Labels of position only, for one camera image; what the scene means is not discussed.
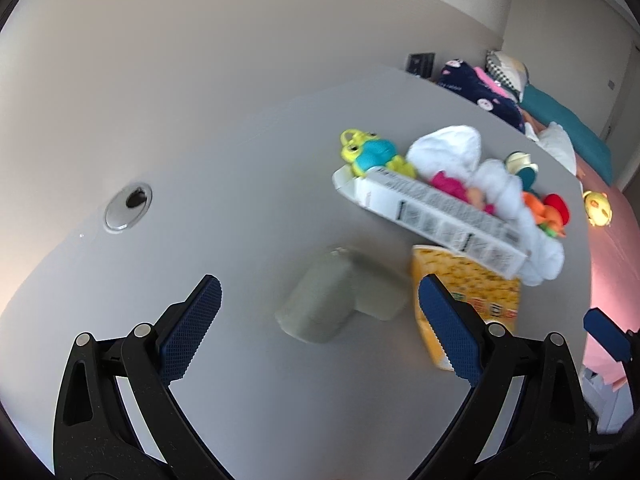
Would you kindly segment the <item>long white printed box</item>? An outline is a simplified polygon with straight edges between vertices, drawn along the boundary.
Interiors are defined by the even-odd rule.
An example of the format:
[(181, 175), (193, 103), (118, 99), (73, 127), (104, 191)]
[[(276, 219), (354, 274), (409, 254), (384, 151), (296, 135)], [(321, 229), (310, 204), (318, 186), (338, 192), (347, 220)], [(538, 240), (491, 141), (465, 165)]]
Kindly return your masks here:
[(337, 169), (334, 188), (361, 208), (510, 280), (527, 258), (518, 231), (437, 188), (384, 167), (363, 177)]

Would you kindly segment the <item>yellow chick plush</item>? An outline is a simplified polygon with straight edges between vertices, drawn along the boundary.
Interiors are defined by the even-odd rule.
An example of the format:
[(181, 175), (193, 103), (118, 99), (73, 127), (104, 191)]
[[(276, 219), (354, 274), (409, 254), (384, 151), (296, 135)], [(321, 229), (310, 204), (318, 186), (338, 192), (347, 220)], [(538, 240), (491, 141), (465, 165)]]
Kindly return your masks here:
[(587, 220), (592, 226), (609, 226), (613, 213), (608, 196), (605, 193), (586, 191), (582, 194)]

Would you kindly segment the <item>yellow snack box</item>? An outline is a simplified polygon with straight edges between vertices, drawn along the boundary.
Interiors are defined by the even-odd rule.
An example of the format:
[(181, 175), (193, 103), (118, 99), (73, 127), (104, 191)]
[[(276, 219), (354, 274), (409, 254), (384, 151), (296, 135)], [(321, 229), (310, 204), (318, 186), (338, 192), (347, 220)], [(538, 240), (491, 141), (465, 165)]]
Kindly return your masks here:
[(413, 285), (428, 274), (435, 274), (454, 299), (470, 304), (486, 322), (498, 322), (512, 334), (521, 299), (521, 282), (506, 280), (473, 260), (448, 249), (416, 245), (411, 254)]

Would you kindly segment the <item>orange fish toy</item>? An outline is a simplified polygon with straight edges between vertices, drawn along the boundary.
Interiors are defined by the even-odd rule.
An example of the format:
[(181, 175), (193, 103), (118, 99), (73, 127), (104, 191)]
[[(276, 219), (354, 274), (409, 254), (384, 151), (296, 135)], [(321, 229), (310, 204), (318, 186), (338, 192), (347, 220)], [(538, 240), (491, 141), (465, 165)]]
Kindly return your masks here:
[(522, 197), (523, 203), (533, 215), (536, 226), (538, 226), (542, 232), (545, 232), (553, 238), (566, 237), (566, 221), (562, 212), (555, 206), (549, 204), (549, 196), (541, 200), (533, 193), (523, 192)]

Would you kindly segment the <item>red ball toy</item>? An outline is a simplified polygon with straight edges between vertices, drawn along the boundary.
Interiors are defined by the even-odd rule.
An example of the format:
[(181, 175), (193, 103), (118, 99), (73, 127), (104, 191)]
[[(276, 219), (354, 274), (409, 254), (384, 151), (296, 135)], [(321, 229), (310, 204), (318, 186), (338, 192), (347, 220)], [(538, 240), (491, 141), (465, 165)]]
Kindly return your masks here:
[(565, 200), (563, 200), (561, 196), (558, 194), (548, 194), (542, 202), (558, 213), (562, 221), (562, 226), (567, 226), (570, 223), (570, 208), (568, 208), (567, 203), (565, 203)]

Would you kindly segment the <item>teal long pillow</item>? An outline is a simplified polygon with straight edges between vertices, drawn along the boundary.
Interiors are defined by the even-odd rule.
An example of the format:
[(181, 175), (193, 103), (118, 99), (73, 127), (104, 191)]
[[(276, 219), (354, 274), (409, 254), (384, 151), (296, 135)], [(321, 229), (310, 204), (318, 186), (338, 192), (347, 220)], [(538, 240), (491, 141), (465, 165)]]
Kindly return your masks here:
[(533, 84), (526, 84), (521, 108), (546, 126), (550, 122), (561, 125), (570, 137), (575, 152), (607, 185), (613, 183), (610, 149), (569, 108)]

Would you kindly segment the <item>teal cream duck toy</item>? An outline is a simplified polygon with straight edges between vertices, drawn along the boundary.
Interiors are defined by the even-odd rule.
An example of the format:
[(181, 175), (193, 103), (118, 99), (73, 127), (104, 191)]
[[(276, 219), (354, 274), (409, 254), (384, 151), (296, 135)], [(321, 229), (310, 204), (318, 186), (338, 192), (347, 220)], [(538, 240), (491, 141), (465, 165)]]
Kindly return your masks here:
[(524, 152), (513, 152), (505, 160), (506, 171), (518, 177), (524, 192), (530, 192), (538, 176), (538, 165), (532, 162), (530, 155)]

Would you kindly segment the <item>magenta dinosaur toy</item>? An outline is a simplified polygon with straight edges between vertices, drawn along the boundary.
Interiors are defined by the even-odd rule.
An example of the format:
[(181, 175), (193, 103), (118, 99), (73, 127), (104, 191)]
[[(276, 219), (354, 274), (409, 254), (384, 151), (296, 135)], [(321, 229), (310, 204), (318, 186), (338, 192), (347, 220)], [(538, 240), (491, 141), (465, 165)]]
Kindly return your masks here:
[(428, 183), (458, 200), (462, 200), (486, 214), (494, 214), (495, 206), (486, 202), (485, 193), (479, 188), (467, 188), (461, 181), (448, 177), (445, 171), (439, 171)]

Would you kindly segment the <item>white goose plush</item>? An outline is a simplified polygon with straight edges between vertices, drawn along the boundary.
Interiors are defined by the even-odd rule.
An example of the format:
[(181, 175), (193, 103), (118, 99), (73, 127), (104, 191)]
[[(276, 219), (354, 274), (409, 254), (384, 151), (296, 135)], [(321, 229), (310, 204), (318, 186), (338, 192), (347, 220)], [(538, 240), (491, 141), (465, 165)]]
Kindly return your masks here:
[(526, 138), (533, 141), (538, 148), (541, 148), (553, 157), (574, 177), (578, 176), (577, 157), (570, 136), (564, 128), (552, 122), (548, 128), (544, 128), (540, 133), (536, 133), (534, 126), (530, 122), (525, 124)]

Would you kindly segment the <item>white rolled towel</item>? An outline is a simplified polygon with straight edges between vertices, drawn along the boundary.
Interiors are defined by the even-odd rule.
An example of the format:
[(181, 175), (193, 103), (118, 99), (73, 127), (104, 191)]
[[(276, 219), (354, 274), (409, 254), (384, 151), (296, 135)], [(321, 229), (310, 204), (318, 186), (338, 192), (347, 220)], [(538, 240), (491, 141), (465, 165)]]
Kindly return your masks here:
[(499, 219), (513, 226), (527, 258), (518, 277), (527, 286), (537, 286), (559, 276), (564, 248), (559, 240), (538, 228), (523, 200), (522, 180), (510, 174), (499, 159), (481, 159), (482, 137), (470, 126), (449, 126), (421, 136), (410, 145), (406, 159), (418, 176), (431, 182), (440, 172), (465, 188), (477, 188), (494, 207)]

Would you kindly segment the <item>checkered grey pillow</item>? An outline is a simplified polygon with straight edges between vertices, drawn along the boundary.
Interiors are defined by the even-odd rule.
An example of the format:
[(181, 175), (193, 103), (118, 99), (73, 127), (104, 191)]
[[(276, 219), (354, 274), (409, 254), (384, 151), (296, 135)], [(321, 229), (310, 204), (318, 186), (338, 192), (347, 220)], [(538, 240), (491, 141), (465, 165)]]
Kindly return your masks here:
[(506, 89), (516, 102), (522, 102), (529, 82), (526, 65), (501, 50), (488, 50), (485, 56), (487, 73), (503, 89)]

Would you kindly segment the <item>blue yellow frog toy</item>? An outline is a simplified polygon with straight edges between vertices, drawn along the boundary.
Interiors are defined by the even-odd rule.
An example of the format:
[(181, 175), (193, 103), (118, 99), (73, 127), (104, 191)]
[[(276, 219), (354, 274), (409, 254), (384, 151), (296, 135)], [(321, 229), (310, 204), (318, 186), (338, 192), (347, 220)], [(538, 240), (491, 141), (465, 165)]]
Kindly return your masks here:
[(347, 129), (341, 133), (341, 156), (355, 177), (363, 177), (374, 167), (386, 169), (415, 179), (416, 170), (398, 153), (395, 144), (376, 133)]

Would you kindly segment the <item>black wall socket panel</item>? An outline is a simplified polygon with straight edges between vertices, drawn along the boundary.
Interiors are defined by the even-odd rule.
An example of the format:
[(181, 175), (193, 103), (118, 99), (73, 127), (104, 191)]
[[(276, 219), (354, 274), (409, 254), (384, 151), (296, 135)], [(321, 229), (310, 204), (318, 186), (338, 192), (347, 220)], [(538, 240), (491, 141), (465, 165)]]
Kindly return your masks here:
[(406, 72), (422, 79), (430, 79), (433, 75), (434, 63), (434, 52), (411, 53), (407, 58)]

